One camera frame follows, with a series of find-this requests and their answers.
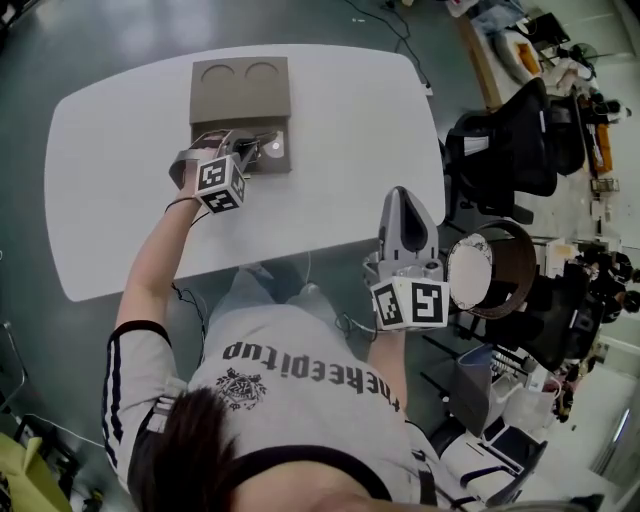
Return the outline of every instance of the group of people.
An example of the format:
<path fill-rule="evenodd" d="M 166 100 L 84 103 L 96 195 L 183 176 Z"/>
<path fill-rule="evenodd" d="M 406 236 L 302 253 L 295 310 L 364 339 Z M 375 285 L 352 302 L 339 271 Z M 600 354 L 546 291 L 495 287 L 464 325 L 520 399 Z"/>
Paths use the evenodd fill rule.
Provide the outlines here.
<path fill-rule="evenodd" d="M 640 293 L 627 291 L 630 282 L 640 283 L 640 269 L 633 268 L 628 256 L 592 247 L 581 259 L 598 271 L 589 292 L 605 305 L 603 323 L 614 322 L 623 309 L 628 313 L 640 310 Z"/>

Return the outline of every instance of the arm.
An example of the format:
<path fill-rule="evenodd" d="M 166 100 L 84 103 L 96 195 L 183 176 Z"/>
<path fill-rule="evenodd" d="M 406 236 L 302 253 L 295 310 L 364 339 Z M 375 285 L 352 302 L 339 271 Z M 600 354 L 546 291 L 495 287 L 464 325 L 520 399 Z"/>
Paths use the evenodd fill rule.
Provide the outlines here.
<path fill-rule="evenodd" d="M 195 168 L 187 172 L 177 199 L 190 197 Z M 200 203 L 193 199 L 171 206 L 136 256 L 122 294 L 116 327 L 131 320 L 151 320 L 164 326 L 171 283 L 180 264 L 187 235 Z"/>
<path fill-rule="evenodd" d="M 404 331 L 390 333 L 379 331 L 376 341 L 369 349 L 367 363 L 380 372 L 400 401 L 400 407 L 406 411 L 407 375 L 404 365 L 404 344 Z"/>

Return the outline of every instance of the white round object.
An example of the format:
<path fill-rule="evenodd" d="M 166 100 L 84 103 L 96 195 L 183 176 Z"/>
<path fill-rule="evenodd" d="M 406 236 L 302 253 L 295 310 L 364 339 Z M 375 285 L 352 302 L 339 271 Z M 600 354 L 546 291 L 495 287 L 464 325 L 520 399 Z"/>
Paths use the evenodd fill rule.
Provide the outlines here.
<path fill-rule="evenodd" d="M 463 310 L 482 302 L 491 283 L 491 261 L 474 245 L 456 244 L 449 255 L 451 298 Z"/>

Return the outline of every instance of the floor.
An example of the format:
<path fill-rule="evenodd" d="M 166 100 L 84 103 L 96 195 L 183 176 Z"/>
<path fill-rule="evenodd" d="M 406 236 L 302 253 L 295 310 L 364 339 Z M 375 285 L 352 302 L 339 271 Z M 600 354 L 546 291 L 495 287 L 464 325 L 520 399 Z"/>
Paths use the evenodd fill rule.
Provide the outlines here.
<path fill-rule="evenodd" d="M 380 3 L 358 2 L 378 15 Z M 430 104 L 442 136 L 463 113 L 481 109 L 482 96 L 446 8 L 430 0 L 415 4 L 401 12 L 432 82 L 435 96 Z M 36 412 L 90 439 L 101 439 L 105 344 L 119 296 L 73 303 L 57 277 L 43 196 L 47 134 L 56 104 L 127 69 L 212 48 L 322 43 L 393 51 L 396 37 L 380 22 L 358 22 L 361 18 L 343 0 L 42 0 L 13 27 L 0 54 L 0 214 L 5 219 L 0 225 L 0 318 L 11 322 L 30 376 L 30 387 L 14 406 L 17 412 Z M 402 29 L 397 20 L 389 19 Z M 478 223 L 468 211 L 461 217 L 458 221 L 466 227 Z M 443 230 L 441 238 L 441 245 L 447 246 L 456 234 Z M 365 323 L 370 313 L 360 262 L 372 248 L 364 243 L 312 255 L 311 279 L 325 290 L 337 311 Z M 293 265 L 304 275 L 307 256 L 271 265 L 275 271 Z M 211 308 L 232 276 L 231 271 L 220 272 L 179 284 L 197 289 Z M 172 302 L 170 316 L 172 338 L 184 340 L 174 344 L 178 369 L 188 378 L 198 352 L 197 320 L 188 305 L 177 302 Z M 436 337 L 451 334 L 443 330 Z M 365 353 L 366 342 L 357 334 L 351 342 L 357 354 Z M 447 365 L 442 361 L 443 354 L 419 337 L 410 338 L 409 416 L 427 430 L 440 422 L 442 408 L 418 372 L 444 379 Z M 112 509 L 127 509 L 130 505 L 104 454 L 71 437 L 65 440 L 84 463 L 80 483 L 103 489 Z"/>

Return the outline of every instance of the white table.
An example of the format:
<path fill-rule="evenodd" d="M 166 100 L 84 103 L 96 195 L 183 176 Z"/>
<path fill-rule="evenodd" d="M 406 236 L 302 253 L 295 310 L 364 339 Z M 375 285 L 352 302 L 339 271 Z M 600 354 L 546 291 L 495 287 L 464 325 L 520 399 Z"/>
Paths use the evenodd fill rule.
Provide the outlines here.
<path fill-rule="evenodd" d="M 138 249 L 175 196 L 168 168 L 190 144 L 192 63 L 256 55 L 289 58 L 293 171 L 252 178 L 241 209 L 198 222 L 177 277 L 375 238 L 384 197 L 396 185 L 442 222 L 436 130 L 405 57 L 316 45 L 185 55 L 93 84 L 55 110 L 45 211 L 71 300 L 122 291 Z"/>

